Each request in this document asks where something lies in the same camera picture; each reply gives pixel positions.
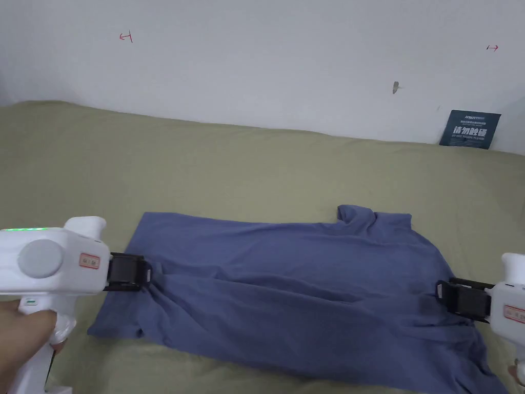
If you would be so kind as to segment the person's left hand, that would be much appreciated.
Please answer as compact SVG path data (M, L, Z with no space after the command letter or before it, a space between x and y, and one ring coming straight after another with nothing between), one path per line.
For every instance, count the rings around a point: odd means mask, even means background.
M1 302L1 393L7 393L18 370L49 344L57 321L52 310L26 315L18 305L18 300Z

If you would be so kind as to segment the person's right hand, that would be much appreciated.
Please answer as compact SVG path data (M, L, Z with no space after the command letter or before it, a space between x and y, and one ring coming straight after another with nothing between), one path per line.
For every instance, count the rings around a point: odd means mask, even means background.
M510 365L508 367L508 373L509 375L515 380L515 382L524 388L524 381L520 379L519 373L518 373L518 367L519 367L519 360L515 359L514 364Z

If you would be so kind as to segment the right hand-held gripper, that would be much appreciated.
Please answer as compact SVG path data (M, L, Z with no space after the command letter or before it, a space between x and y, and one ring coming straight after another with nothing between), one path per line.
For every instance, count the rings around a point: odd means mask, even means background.
M488 323L491 330L516 347L518 373L524 381L524 255L504 253L504 278L492 285L460 278L437 281L435 297L457 316Z

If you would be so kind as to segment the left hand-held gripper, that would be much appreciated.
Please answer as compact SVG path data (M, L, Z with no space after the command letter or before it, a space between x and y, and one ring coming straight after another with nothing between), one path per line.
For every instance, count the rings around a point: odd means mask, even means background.
M144 257L111 252L102 241L106 221L73 217L63 227L10 228L1 231L1 295L19 296L24 314L52 310L57 323L44 345L17 373L10 393L71 393L71 387L46 389L53 345L76 325L81 296L103 291L139 291L150 286L154 270Z

